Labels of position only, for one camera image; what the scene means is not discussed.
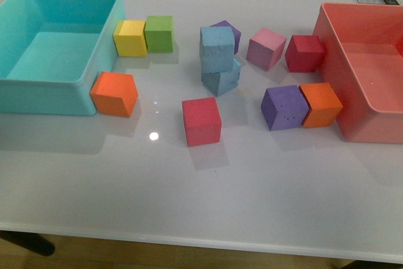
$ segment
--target foam cube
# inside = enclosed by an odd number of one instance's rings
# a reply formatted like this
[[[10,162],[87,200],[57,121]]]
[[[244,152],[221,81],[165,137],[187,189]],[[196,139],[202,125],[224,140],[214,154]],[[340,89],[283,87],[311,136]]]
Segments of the foam cube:
[[[308,114],[308,104],[298,86],[268,88],[261,110],[270,130],[294,129]]]
[[[304,127],[329,126],[343,109],[329,83],[301,84],[300,90],[309,106],[308,115],[302,122]]]
[[[188,146],[220,142],[221,117],[214,97],[182,101]]]
[[[174,51],[174,23],[172,16],[148,16],[145,39],[150,53]]]
[[[262,28],[249,40],[246,59],[268,71],[281,58],[287,38]]]
[[[290,72],[314,72],[325,56],[325,48],[318,36],[293,35],[285,51]]]
[[[105,115],[130,117],[139,96],[129,74],[102,72],[89,92],[96,109]]]
[[[230,26],[200,28],[201,72],[230,72],[234,65],[235,38]]]
[[[241,64],[234,59],[234,66],[230,72],[204,72],[201,81],[217,97],[236,88],[241,75]]]
[[[235,39],[234,54],[238,53],[239,42],[241,41],[241,32],[239,30],[237,30],[235,27],[233,27],[227,20],[223,20],[212,26],[229,26],[229,27],[231,27],[231,30],[232,30],[232,33],[234,34],[234,39]]]
[[[147,56],[144,27],[145,21],[143,20],[120,20],[118,22],[113,32],[113,39],[119,56]]]

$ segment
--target purple cube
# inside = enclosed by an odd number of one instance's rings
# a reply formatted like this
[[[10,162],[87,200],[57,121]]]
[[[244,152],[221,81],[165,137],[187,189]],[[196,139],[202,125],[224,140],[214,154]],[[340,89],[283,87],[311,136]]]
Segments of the purple cube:
[[[296,85],[268,88],[260,108],[270,130],[299,127],[309,111]]]
[[[234,28],[227,20],[223,20],[221,22],[216,23],[215,25],[212,26],[230,26],[232,29],[232,32],[234,33],[234,38],[235,38],[235,48],[234,48],[234,54],[238,53],[239,49],[239,42],[241,41],[241,33],[239,30]]]
[[[284,36],[262,28],[249,40],[246,59],[268,71],[280,60],[286,41]]]

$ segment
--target wooden floor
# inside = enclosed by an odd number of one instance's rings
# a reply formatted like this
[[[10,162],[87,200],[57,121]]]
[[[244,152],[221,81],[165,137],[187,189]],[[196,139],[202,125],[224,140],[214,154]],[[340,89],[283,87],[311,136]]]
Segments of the wooden floor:
[[[103,239],[47,236],[56,246],[44,257],[0,239],[2,269],[335,269],[349,260],[276,255]]]

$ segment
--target table leg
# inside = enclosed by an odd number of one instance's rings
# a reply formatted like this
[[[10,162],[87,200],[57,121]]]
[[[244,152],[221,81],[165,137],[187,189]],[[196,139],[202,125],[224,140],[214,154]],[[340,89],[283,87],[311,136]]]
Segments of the table leg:
[[[401,264],[377,263],[375,261],[354,261],[342,269],[400,269]]]
[[[0,231],[0,238],[42,256],[50,256],[55,252],[55,246],[37,233]]]

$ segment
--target glossy table surface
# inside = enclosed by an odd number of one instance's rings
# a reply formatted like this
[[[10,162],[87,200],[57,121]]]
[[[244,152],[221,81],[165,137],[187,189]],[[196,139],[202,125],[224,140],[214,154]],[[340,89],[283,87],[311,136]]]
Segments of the glossy table surface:
[[[249,64],[249,38],[310,35],[323,2],[356,0],[125,0],[127,19],[174,17],[174,52],[117,58],[130,118],[0,114],[0,229],[403,263],[403,146],[270,132],[259,108],[268,87],[321,79]],[[221,142],[188,148],[181,102],[211,96],[200,27],[222,20],[242,32],[241,79],[217,98]]]

